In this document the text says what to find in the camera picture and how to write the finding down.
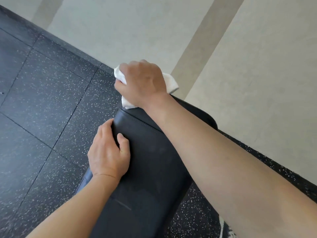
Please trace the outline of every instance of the white cloth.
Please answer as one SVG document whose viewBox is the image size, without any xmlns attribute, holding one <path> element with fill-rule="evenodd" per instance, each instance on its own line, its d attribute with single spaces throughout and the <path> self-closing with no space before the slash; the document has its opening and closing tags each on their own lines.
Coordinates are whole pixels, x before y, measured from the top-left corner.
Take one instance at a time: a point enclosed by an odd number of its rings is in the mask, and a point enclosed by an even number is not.
<svg viewBox="0 0 317 238">
<path fill-rule="evenodd" d="M 119 66 L 114 69 L 114 76 L 115 78 L 120 80 L 122 83 L 126 84 L 125 76 L 120 71 Z M 163 73 L 163 78 L 166 84 L 166 91 L 169 94 L 172 94 L 179 88 L 177 82 L 171 75 Z M 124 96 L 122 96 L 121 101 L 122 101 L 122 106 L 126 109 L 136 108 L 134 105 L 129 103 L 128 100 L 124 98 Z"/>
</svg>

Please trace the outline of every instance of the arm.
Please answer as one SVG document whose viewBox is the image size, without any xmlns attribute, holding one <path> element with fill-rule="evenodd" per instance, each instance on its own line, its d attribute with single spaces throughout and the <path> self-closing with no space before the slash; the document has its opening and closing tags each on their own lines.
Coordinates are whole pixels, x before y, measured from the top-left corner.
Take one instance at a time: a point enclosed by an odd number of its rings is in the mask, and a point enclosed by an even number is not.
<svg viewBox="0 0 317 238">
<path fill-rule="evenodd" d="M 122 64 L 116 89 L 142 107 L 176 148 L 207 200 L 239 237 L 309 237 L 317 204 L 247 151 L 180 106 L 160 69 L 142 60 Z"/>
<path fill-rule="evenodd" d="M 129 141 L 118 134 L 120 149 L 111 131 L 112 119 L 98 128 L 88 152 L 91 181 L 54 211 L 27 237 L 89 237 L 105 203 L 126 173 L 130 162 Z"/>
</svg>

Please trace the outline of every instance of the person's left hand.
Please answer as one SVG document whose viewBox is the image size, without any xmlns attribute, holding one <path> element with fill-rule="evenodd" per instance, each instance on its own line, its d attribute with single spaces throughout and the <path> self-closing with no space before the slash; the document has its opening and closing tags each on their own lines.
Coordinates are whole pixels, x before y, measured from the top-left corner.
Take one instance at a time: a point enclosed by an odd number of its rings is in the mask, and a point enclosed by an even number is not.
<svg viewBox="0 0 317 238">
<path fill-rule="evenodd" d="M 129 140 L 122 134 L 117 135 L 120 148 L 117 147 L 112 136 L 112 122 L 113 119 L 109 119 L 99 126 L 88 151 L 88 160 L 94 176 L 106 175 L 119 181 L 129 168 L 130 147 Z"/>
</svg>

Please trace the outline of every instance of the gray floor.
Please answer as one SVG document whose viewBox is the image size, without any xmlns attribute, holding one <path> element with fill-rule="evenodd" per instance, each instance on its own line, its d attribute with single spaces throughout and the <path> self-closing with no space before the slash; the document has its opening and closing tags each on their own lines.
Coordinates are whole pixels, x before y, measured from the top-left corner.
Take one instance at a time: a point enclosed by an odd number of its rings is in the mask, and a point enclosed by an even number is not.
<svg viewBox="0 0 317 238">
<path fill-rule="evenodd" d="M 120 102 L 113 83 L 111 68 L 0 8 L 1 237 L 26 236 L 73 196 L 97 127 Z M 315 185 L 227 137 L 317 201 Z M 166 237 L 219 235 L 218 214 L 193 184 Z"/>
</svg>

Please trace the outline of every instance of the tan stripe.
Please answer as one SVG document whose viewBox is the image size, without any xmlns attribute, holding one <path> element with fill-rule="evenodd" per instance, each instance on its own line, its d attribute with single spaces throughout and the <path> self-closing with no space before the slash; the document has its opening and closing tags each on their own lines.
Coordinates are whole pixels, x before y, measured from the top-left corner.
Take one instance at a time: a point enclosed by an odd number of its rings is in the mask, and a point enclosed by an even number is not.
<svg viewBox="0 0 317 238">
<path fill-rule="evenodd" d="M 62 3 L 63 0 L 42 0 L 32 18 L 32 22 L 47 30 Z"/>
<path fill-rule="evenodd" d="M 244 0 L 214 0 L 172 71 L 185 99 Z"/>
</svg>

